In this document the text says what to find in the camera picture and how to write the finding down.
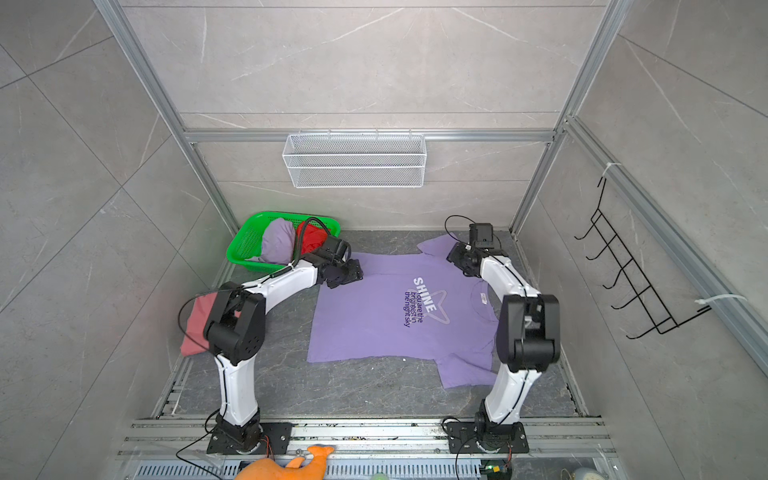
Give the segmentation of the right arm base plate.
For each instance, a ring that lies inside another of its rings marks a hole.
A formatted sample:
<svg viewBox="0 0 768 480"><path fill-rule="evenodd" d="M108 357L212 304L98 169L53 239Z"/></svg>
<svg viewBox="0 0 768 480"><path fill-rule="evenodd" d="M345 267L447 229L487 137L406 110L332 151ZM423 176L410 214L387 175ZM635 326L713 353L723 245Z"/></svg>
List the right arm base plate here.
<svg viewBox="0 0 768 480"><path fill-rule="evenodd" d="M530 447L524 425L516 422L481 427L473 422L448 418L441 423L451 454L528 454Z"/></svg>

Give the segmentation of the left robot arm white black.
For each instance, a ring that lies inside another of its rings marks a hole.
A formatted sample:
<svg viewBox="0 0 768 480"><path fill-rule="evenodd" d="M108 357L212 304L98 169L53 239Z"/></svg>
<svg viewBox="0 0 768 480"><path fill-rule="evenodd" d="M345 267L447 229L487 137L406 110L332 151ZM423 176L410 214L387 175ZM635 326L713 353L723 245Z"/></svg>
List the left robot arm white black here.
<svg viewBox="0 0 768 480"><path fill-rule="evenodd" d="M266 339L269 311L315 285L333 289L362 279L349 243L329 236L288 266L254 282L228 283L216 293L203 336L218 366L221 406L216 426L222 433L241 444L260 437L254 362Z"/></svg>

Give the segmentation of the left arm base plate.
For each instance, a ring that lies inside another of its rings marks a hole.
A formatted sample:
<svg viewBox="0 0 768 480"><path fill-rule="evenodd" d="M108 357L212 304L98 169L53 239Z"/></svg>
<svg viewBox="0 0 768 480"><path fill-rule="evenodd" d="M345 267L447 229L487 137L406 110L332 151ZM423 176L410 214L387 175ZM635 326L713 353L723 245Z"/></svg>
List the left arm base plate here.
<svg viewBox="0 0 768 480"><path fill-rule="evenodd" d="M285 455L291 439L290 422L253 423L243 427L226 422L217 425L206 448L207 454Z"/></svg>

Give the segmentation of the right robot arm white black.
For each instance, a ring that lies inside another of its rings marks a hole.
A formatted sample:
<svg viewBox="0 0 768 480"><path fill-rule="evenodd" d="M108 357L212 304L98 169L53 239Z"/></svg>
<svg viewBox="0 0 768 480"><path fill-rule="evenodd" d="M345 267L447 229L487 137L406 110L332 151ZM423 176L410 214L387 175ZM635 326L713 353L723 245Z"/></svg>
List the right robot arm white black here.
<svg viewBox="0 0 768 480"><path fill-rule="evenodd" d="M457 240L447 260L464 276L485 281L500 300L495 334L500 367L475 415L475 438L513 437L523 431L520 415L534 383L560 359L559 300L523 279L490 223L471 220L468 240Z"/></svg>

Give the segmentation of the purple t-shirt with print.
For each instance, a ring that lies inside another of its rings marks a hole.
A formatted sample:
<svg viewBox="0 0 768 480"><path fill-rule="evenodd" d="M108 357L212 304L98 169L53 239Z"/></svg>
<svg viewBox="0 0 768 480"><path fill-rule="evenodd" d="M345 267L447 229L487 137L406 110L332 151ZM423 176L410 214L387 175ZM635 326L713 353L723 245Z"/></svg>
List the purple t-shirt with print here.
<svg viewBox="0 0 768 480"><path fill-rule="evenodd" d="M493 385L498 319L489 286L448 261L454 244L442 235L416 254L357 254L362 280L319 290L308 362L432 360L444 388Z"/></svg>

